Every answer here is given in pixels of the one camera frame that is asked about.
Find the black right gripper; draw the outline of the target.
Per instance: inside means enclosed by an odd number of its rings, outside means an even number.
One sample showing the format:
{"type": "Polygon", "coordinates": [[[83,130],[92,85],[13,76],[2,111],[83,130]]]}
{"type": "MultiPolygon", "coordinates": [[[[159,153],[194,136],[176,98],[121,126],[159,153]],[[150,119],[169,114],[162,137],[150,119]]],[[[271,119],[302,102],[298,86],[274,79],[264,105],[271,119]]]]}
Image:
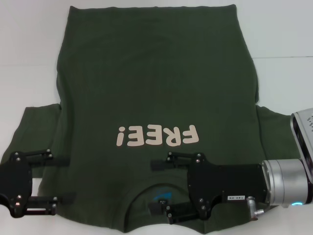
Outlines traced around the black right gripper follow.
{"type": "Polygon", "coordinates": [[[149,203],[151,215],[165,215],[169,224],[194,219],[207,220],[217,204],[243,203],[250,220],[257,220],[268,187],[260,164],[216,165],[204,155],[168,152],[164,160],[151,160],[151,170],[188,168],[187,183],[192,202],[169,204],[167,200],[149,203]]]}

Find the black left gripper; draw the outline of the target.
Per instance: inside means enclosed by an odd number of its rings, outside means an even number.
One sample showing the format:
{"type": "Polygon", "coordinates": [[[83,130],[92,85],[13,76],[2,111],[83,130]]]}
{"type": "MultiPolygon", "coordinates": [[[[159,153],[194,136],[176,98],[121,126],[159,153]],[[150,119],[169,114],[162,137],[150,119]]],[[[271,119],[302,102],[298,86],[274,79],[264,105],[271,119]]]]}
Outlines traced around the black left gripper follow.
{"type": "Polygon", "coordinates": [[[24,215],[56,215],[61,205],[72,204],[75,193],[58,196],[31,196],[31,167],[69,166],[70,158],[55,157],[50,149],[31,152],[13,152],[0,165],[0,204],[6,206],[12,217],[24,215]]]}

